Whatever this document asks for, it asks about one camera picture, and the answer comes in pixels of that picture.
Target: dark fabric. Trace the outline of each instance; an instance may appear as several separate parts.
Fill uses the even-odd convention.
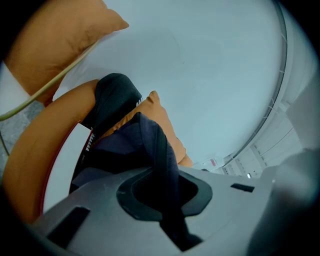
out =
[[[161,228],[182,250],[188,250],[201,239],[188,231],[181,210],[179,169],[175,153],[162,128],[138,112],[112,135],[103,138],[85,156],[88,167],[119,173],[152,166],[149,187],[156,188],[157,208],[162,213]]]
[[[72,181],[71,185],[74,185],[75,188],[77,189],[88,182],[91,182],[91,181],[94,181],[97,179],[101,179],[101,178],[105,178],[105,177],[111,176],[111,175],[113,175],[113,174],[110,172],[101,170],[101,169],[97,169],[97,168],[93,168],[93,167],[85,168]]]
[[[93,128],[96,140],[131,112],[141,97],[126,75],[109,74],[97,83],[95,106],[82,125]]]

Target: gray carpet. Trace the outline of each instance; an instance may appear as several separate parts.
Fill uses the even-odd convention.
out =
[[[0,122],[0,131],[9,152],[11,152],[21,133],[43,109],[44,106],[35,101],[18,114]],[[7,158],[5,150],[0,144],[0,180],[2,179]]]

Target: beige cable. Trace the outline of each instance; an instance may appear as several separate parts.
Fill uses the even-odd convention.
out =
[[[58,75],[56,75],[53,79],[51,79],[47,84],[45,84],[41,89],[39,89],[35,94],[33,94],[30,98],[28,98],[25,102],[21,103],[19,106],[15,107],[12,110],[9,110],[7,113],[0,115],[0,122],[4,121],[15,114],[19,113],[25,107],[34,102],[40,95],[46,92],[51,86],[53,86],[59,79],[66,75],[75,65],[77,65],[80,61],[84,59],[98,44],[98,41],[91,45],[88,49],[86,49],[74,62],[72,62],[69,66],[67,66],[63,71],[61,71]]]

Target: gray plastic part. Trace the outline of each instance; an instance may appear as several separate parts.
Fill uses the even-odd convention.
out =
[[[319,150],[294,155],[279,166],[265,169],[260,179],[179,166],[181,171],[204,180],[213,191],[201,214],[185,218],[190,233],[204,240],[185,252],[175,246],[158,222],[134,219],[117,201],[120,184],[147,168],[89,182],[39,217],[33,226],[38,234],[47,236],[74,207],[86,207],[90,213],[66,248],[79,255],[270,253],[292,221],[314,203],[319,193],[318,158]],[[254,190],[232,188],[234,183]]]

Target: black fabric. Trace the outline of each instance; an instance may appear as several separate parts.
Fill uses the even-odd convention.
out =
[[[102,78],[95,89],[95,106],[82,125],[91,129],[98,139],[125,115],[131,112],[141,99],[140,92],[130,79],[119,73]]]

